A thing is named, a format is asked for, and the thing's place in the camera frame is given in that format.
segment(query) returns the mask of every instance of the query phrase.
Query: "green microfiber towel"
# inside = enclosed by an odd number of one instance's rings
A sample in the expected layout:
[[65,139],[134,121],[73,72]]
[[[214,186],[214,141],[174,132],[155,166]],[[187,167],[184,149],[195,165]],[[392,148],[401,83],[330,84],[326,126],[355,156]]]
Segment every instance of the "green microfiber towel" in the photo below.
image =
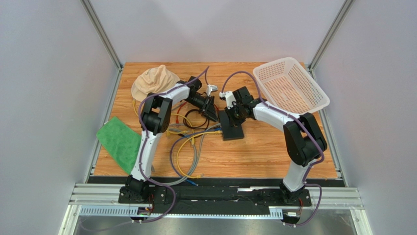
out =
[[96,136],[117,164],[130,174],[138,156],[141,136],[117,117],[104,124]]

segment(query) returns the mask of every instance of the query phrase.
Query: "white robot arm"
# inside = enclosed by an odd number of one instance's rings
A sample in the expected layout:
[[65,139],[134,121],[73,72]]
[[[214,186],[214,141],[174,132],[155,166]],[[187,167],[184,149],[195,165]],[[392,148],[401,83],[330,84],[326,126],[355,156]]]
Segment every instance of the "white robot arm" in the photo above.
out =
[[291,158],[291,163],[280,187],[286,195],[283,200],[287,200],[289,204],[294,202],[304,188],[303,180],[305,180],[304,176],[309,166],[319,158],[320,153],[308,137],[301,135],[301,128],[289,115],[303,123],[324,151],[327,149],[327,143],[314,116],[310,113],[304,115],[290,113],[274,106],[274,108],[283,111],[278,112],[269,108],[269,106],[273,106],[270,102],[263,103],[259,98],[254,99],[246,87],[234,92],[220,93],[220,97],[226,100],[227,108],[224,112],[228,117],[228,120],[224,121],[222,117],[225,117],[225,115],[220,114],[222,127],[223,125],[239,127],[245,119],[253,118],[266,122],[285,134],[287,152]]
[[[183,87],[173,90],[169,94],[160,95],[159,98],[161,99],[168,98],[172,100],[171,105],[175,105],[181,100],[187,99],[189,96],[189,92],[190,92],[190,88],[187,86],[183,86]],[[162,132],[159,132],[156,134],[149,133],[149,137],[148,137],[148,140],[146,141],[146,144],[143,144],[145,142],[146,132],[142,130],[142,139],[140,142],[138,156],[136,157],[135,166],[133,167],[132,172],[130,173],[133,176],[133,178],[137,180],[146,181],[143,175],[139,171],[139,155],[142,149],[143,149],[142,170],[146,177],[148,178],[151,177],[152,162],[154,160],[155,151],[156,151],[156,148],[157,148],[157,145],[159,143],[161,136],[162,136]]]
[[[141,116],[146,128],[149,130],[149,135],[147,135],[145,131],[142,131],[141,145],[139,147],[138,156],[136,157],[135,166],[131,172],[132,177],[136,180],[146,181],[139,171],[139,155],[142,150],[141,168],[143,174],[148,178],[151,176],[155,151],[162,133],[165,132],[168,127],[172,105],[179,103],[181,100],[186,100],[199,108],[200,113],[204,117],[212,121],[218,121],[217,112],[214,107],[214,97],[209,95],[211,92],[217,90],[217,86],[208,85],[209,93],[203,97],[197,93],[202,86],[200,80],[197,79],[187,86],[182,86],[183,83],[184,82],[177,83],[174,86],[174,88],[177,87],[177,89],[173,89],[168,94],[159,95],[147,100],[143,106]],[[152,109],[155,108],[160,110],[159,113],[152,111]]]

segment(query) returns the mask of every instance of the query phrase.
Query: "wooden tabletop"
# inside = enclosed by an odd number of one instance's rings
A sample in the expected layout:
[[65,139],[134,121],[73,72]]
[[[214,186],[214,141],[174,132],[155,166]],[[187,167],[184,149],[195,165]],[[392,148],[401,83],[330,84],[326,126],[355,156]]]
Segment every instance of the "wooden tabletop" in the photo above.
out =
[[[135,79],[149,68],[165,64],[167,68],[176,73],[181,80],[188,80],[190,76],[199,75],[207,66],[210,66],[207,73],[207,80],[210,84],[217,85],[219,89],[223,86],[226,78],[235,71],[252,70],[264,63],[243,63],[243,62],[203,62],[203,63],[126,63],[117,90],[116,99],[110,114],[110,118],[116,116],[134,131],[141,133],[140,123],[132,107],[131,86]],[[203,87],[199,92],[206,90],[204,78],[200,79]],[[249,92],[257,98],[254,82],[244,74],[234,76],[227,83],[226,91],[234,91],[246,86]],[[218,98],[218,92],[214,94],[215,104],[220,110],[226,106],[225,101]],[[180,111],[185,114],[188,110],[195,108],[186,104]],[[314,114],[322,131],[322,123],[318,113]],[[204,122],[204,118],[197,113],[188,116],[193,125]],[[193,175],[204,174],[204,177],[235,177],[235,178],[283,178],[290,164],[284,134],[276,128],[252,119],[246,120],[243,124],[245,138],[235,141],[223,141],[221,135],[207,135],[203,142],[203,149],[199,163]],[[155,172],[152,176],[176,177],[177,174],[169,163],[169,151],[179,138],[178,135],[161,137],[153,166]],[[337,178],[330,151],[324,152],[325,161],[314,166],[309,178]],[[180,166],[183,171],[188,171],[193,159],[193,151],[187,143],[180,154]],[[101,147],[94,175],[126,176],[124,172],[109,153]]]

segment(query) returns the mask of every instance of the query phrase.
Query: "laundry basket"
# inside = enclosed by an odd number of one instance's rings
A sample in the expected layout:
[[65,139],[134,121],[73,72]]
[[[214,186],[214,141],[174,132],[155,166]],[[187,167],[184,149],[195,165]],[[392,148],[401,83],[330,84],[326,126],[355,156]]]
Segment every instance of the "laundry basket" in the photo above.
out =
[[313,113],[330,100],[299,62],[282,58],[254,69],[259,88],[275,106],[296,114]]

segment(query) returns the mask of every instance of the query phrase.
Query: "beige cap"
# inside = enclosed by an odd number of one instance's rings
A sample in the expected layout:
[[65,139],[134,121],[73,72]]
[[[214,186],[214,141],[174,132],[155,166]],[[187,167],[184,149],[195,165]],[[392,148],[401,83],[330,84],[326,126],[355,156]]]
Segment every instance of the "beige cap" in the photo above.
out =
[[148,69],[133,83],[132,97],[137,101],[142,101],[149,93],[168,91],[179,80],[180,78],[175,73],[169,71],[165,65]]

